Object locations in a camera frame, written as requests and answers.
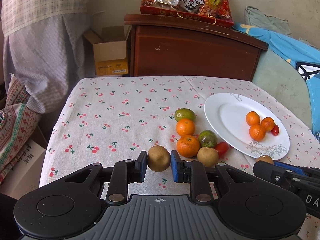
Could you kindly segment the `brown kiwi fruit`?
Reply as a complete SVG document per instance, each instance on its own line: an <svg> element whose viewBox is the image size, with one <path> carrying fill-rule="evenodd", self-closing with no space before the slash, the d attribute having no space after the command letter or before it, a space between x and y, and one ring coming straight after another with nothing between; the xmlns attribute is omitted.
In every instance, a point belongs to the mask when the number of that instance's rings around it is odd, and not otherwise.
<svg viewBox="0 0 320 240"><path fill-rule="evenodd" d="M197 160L205 167L212 167L217 164L219 160L219 154L214 148L202 147L197 153Z"/></svg>
<svg viewBox="0 0 320 240"><path fill-rule="evenodd" d="M148 167L154 172L163 172L171 162L170 153L163 146L153 146L148 151Z"/></svg>
<svg viewBox="0 0 320 240"><path fill-rule="evenodd" d="M273 159L268 156L268 155L262 155L260 156L259 158L256 159L256 163L259 162L259 161L263 161L263 162L266 162L266 163L269 163L269 164L274 164L274 161Z"/></svg>

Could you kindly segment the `large orange tangerine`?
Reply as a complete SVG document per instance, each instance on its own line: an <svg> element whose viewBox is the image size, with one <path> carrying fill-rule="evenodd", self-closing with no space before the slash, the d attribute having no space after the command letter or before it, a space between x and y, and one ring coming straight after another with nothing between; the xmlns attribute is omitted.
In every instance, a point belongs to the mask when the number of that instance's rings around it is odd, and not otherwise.
<svg viewBox="0 0 320 240"><path fill-rule="evenodd" d="M186 158L191 158L197 155L200 149L198 139L192 135L184 135L180 137L176 144L177 152Z"/></svg>

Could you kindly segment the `red cherry tomato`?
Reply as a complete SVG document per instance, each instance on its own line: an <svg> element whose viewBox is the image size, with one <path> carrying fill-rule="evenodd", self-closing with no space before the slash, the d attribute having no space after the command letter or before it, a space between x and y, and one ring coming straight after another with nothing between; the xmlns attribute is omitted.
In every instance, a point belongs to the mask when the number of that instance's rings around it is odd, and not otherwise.
<svg viewBox="0 0 320 240"><path fill-rule="evenodd" d="M218 143L214 149L217 151L219 158L221 158L229 150L229 144L222 141Z"/></svg>
<svg viewBox="0 0 320 240"><path fill-rule="evenodd" d="M272 135L277 136L279 134L279 126L274 125L274 127L271 129L271 133Z"/></svg>

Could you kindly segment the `green citrus fruit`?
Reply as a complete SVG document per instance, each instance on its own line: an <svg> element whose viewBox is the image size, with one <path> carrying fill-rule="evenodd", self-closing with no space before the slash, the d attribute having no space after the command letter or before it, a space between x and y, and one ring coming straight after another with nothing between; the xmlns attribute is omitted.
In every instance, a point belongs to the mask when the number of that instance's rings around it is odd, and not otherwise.
<svg viewBox="0 0 320 240"><path fill-rule="evenodd" d="M191 121L196 120L196 114L188 108L180 108L175 111L175 120L178 122L182 119L188 119Z"/></svg>
<svg viewBox="0 0 320 240"><path fill-rule="evenodd" d="M199 134L198 141L201 147L214 148L217 145L217 136L210 130L204 130Z"/></svg>

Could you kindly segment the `small orange tangerine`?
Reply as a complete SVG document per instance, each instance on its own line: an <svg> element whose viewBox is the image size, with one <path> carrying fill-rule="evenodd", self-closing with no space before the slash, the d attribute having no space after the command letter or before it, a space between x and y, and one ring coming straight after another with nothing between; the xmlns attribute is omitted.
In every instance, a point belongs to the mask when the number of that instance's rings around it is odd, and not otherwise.
<svg viewBox="0 0 320 240"><path fill-rule="evenodd" d="M274 120L271 117L265 117L260 125L265 129L266 132L272 131L275 126Z"/></svg>

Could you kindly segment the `white floral plate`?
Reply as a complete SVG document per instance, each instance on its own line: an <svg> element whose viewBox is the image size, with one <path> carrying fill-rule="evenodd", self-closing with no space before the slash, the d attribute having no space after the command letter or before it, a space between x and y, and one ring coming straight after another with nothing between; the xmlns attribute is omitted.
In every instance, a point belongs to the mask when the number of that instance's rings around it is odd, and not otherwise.
<svg viewBox="0 0 320 240"><path fill-rule="evenodd" d="M249 135L249 124L245 117L250 111L261 118L271 117L279 127L279 134L267 132L262 141L256 141ZM253 158L268 155L279 160L290 149L290 139L281 121L260 103L242 95L217 93L204 103L204 113L213 130L236 150Z"/></svg>

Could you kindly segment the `white printed cardboard box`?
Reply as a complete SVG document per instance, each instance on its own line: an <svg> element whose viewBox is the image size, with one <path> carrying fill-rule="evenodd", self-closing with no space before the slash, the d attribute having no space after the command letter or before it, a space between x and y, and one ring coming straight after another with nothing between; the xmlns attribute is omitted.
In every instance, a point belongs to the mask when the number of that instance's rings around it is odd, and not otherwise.
<svg viewBox="0 0 320 240"><path fill-rule="evenodd" d="M21 150L16 155L17 162L10 170L7 170L1 182L1 193L15 199L20 199L39 187L46 152L43 147L31 139Z"/></svg>

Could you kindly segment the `green sofa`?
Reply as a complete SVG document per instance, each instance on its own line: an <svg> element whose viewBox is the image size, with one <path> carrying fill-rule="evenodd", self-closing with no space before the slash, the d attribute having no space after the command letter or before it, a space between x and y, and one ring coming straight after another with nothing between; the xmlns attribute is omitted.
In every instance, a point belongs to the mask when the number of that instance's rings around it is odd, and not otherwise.
<svg viewBox="0 0 320 240"><path fill-rule="evenodd" d="M245 8L245 24L272 30L292 38L288 20L266 14L250 5ZM319 50L307 40L302 38L298 40ZM280 100L312 130L309 91L306 82L291 64L268 48L258 63L253 81Z"/></svg>

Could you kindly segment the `patterned red green cloth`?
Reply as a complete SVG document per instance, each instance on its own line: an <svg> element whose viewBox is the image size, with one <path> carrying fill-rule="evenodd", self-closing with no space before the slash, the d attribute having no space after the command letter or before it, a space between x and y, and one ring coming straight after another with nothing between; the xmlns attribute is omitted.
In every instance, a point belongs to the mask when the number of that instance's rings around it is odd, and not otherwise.
<svg viewBox="0 0 320 240"><path fill-rule="evenodd" d="M1 181L25 151L41 115L27 107L30 95L11 74L5 107L1 110Z"/></svg>

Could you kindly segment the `open cardboard box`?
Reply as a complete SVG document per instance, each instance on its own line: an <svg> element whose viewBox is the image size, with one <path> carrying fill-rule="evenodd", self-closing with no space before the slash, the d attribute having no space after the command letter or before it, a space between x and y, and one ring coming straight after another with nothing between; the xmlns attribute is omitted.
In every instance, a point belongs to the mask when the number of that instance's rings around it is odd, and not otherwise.
<svg viewBox="0 0 320 240"><path fill-rule="evenodd" d="M93 52L97 76L117 76L129 73L127 39L129 31L122 25L104 27L99 35L92 29L84 33Z"/></svg>

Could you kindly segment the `dark wooden cabinet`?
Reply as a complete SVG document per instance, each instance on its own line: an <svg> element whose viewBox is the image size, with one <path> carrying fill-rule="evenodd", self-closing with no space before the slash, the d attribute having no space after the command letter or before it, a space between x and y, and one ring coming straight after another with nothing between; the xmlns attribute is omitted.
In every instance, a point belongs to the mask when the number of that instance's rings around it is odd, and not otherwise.
<svg viewBox="0 0 320 240"><path fill-rule="evenodd" d="M125 15L132 76L195 75L251 81L267 43L197 20Z"/></svg>

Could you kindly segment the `checked grey fabric cover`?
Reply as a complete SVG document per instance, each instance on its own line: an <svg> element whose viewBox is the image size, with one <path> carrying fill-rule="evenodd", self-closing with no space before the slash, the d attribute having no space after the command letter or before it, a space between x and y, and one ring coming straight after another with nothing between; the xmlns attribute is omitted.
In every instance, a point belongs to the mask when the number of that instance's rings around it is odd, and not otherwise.
<svg viewBox="0 0 320 240"><path fill-rule="evenodd" d="M4 82L14 76L25 86L32 111L57 111L84 77L88 3L2 0Z"/></svg>

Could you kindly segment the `red snack gift bag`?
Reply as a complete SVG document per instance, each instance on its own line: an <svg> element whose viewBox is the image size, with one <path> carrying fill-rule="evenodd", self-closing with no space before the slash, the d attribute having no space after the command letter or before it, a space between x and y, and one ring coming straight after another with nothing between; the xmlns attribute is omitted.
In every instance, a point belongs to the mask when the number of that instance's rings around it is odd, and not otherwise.
<svg viewBox="0 0 320 240"><path fill-rule="evenodd" d="M226 28L234 25L228 0L142 0L140 13L198 20Z"/></svg>

